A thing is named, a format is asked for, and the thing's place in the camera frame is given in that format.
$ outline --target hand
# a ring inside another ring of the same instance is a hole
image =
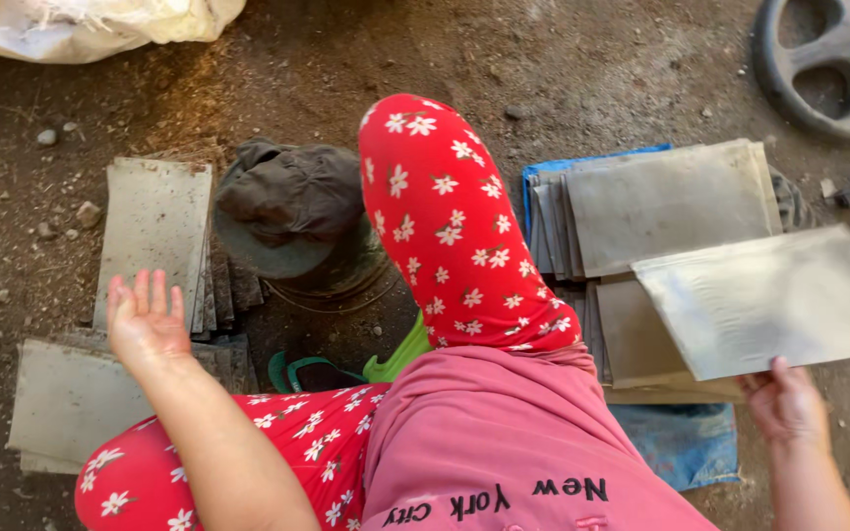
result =
[[[806,368],[775,357],[770,372],[738,377],[753,421],[771,449],[807,445],[830,452],[828,413]]]
[[[165,368],[174,360],[193,359],[186,332],[182,290],[173,286],[172,310],[166,314],[166,273],[153,272],[153,300],[149,301],[149,271],[136,274],[133,289],[123,277],[111,279],[107,296],[107,331],[111,350],[135,377]]]

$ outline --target pink t-shirt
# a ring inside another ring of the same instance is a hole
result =
[[[420,356],[376,412],[363,529],[715,529],[645,465],[593,374],[584,347]]]

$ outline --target pebble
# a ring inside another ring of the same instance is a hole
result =
[[[53,240],[58,237],[58,233],[51,230],[51,226],[48,225],[47,221],[39,223],[36,231],[38,232],[38,237],[42,240]]]
[[[84,204],[77,209],[75,216],[77,221],[80,221],[80,224],[84,226],[84,229],[93,229],[100,223],[101,214],[103,214],[103,211],[100,210],[100,207],[90,201],[84,201]]]
[[[527,111],[520,105],[508,105],[503,108],[503,114],[511,120],[522,120],[527,117]]]
[[[53,146],[58,143],[58,133],[54,129],[44,129],[38,133],[38,143],[42,146]]]

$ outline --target blue tarp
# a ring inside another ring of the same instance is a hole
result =
[[[579,161],[668,149],[671,144],[524,167],[523,211],[528,243],[531,233],[530,176],[540,171],[569,169]],[[733,404],[610,405],[609,410],[648,466],[675,490],[739,481]]]

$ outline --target gray wheel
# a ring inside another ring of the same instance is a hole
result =
[[[850,140],[850,0],[828,0],[827,25],[821,36],[795,48],[779,43],[779,20],[789,0],[766,0],[760,6],[753,37],[753,64],[760,87],[773,107],[799,127]],[[845,79],[848,109],[839,118],[814,109],[793,88],[803,72],[820,67],[838,70]]]

